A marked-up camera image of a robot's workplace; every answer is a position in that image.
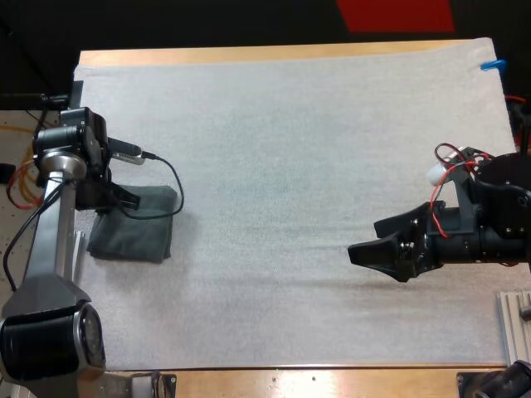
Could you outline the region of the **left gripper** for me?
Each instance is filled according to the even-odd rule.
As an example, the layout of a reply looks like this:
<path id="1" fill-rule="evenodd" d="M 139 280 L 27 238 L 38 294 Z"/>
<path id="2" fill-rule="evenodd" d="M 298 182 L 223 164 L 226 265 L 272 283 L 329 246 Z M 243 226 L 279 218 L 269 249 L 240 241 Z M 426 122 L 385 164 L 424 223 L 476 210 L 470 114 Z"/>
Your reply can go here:
<path id="1" fill-rule="evenodd" d="M 138 209 L 140 197 L 112 182 L 112 172 L 88 171 L 86 177 L 76 183 L 77 211 L 108 211 L 116 206 Z"/>

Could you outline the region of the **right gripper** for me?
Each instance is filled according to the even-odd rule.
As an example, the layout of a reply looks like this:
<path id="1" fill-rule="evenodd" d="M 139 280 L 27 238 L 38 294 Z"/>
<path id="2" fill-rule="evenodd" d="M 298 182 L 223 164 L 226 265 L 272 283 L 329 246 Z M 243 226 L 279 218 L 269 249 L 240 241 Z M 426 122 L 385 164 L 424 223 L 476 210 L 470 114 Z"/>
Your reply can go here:
<path id="1" fill-rule="evenodd" d="M 478 249 L 475 222 L 461 225 L 460 209 L 437 201 L 396 216 L 375 221 L 378 240 L 353 244 L 348 257 L 353 265 L 375 270 L 406 283 L 444 264 L 469 262 Z"/>

